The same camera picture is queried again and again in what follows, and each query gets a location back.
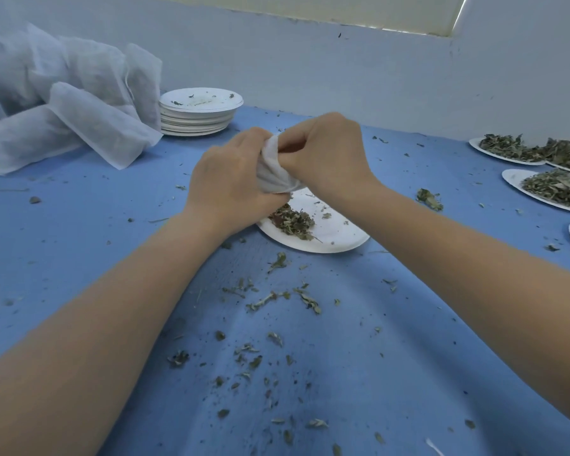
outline blue surface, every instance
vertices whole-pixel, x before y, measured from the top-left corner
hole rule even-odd
[[[302,119],[243,107],[228,130],[165,137],[123,171],[79,149],[0,177],[0,188],[30,189],[0,192],[0,354],[160,227],[148,221],[179,212],[187,192],[175,184],[188,185],[207,147],[237,130],[276,132]],[[500,173],[515,165],[464,142],[421,134],[364,128],[364,140],[372,170],[390,187],[410,197],[420,187],[439,192],[443,214],[570,269],[570,213],[506,184]],[[42,202],[29,204],[31,195]],[[543,249],[549,243],[561,251]],[[314,456],[330,455],[333,443],[344,455],[432,456],[426,438],[446,456],[570,455],[570,422],[392,255],[374,252],[377,243],[311,255],[283,249],[251,227],[232,244],[218,249],[190,283],[102,456]],[[267,275],[281,250],[292,264]],[[242,300],[221,291],[239,277],[251,277],[259,293]],[[397,291],[382,278],[397,279]],[[270,290],[291,291],[303,279],[323,308],[320,316],[296,295],[245,311],[246,303]],[[215,341],[217,329],[225,341]],[[283,348],[266,339],[268,331],[281,335]],[[246,368],[233,355],[245,342],[264,356],[251,381],[237,377]],[[179,349],[191,360],[171,369],[165,358]],[[218,375],[228,378],[220,389],[213,383]],[[231,390],[235,381],[241,386]],[[220,421],[222,408],[231,412]],[[287,424],[270,423],[278,417]],[[312,418],[328,421],[329,429],[305,428]],[[466,427],[466,419],[477,428]],[[284,429],[293,430],[293,446],[283,442]]]

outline person's right arm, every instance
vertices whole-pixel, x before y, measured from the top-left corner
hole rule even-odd
[[[279,137],[279,162],[443,299],[570,419],[570,272],[382,185],[357,123],[326,114]]]

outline pile of dried leaves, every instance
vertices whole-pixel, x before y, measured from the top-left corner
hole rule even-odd
[[[570,206],[570,172],[554,169],[524,179],[522,188],[554,203]]]
[[[315,225],[314,219],[308,213],[291,209],[289,203],[277,209],[268,218],[287,235],[295,235],[301,240],[312,240],[314,238],[309,232],[311,227]]]
[[[424,203],[432,210],[441,211],[443,209],[441,202],[435,198],[435,195],[433,195],[430,190],[427,190],[425,188],[418,189],[418,192],[416,193],[416,200],[420,203]]]
[[[547,160],[564,168],[570,168],[570,141],[556,140],[549,137],[547,145],[542,147]]]
[[[522,143],[521,134],[515,138],[513,136],[487,134],[479,142],[479,147],[489,153],[521,162],[540,162],[545,159],[543,151],[539,147],[530,148]]]

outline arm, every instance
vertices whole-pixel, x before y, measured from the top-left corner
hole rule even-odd
[[[286,130],[280,151],[285,169],[394,254],[570,418],[570,272],[380,184],[358,125],[341,115]]]
[[[181,214],[0,357],[0,456],[96,454],[201,264],[289,199],[258,191],[268,137],[209,149]]]

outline hand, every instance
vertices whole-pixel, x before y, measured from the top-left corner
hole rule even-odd
[[[285,130],[279,136],[279,163],[325,200],[377,182],[365,157],[359,125],[335,112]]]
[[[271,136],[252,128],[205,152],[192,172],[184,213],[225,239],[287,203],[288,193],[263,193],[256,181],[259,154]]]

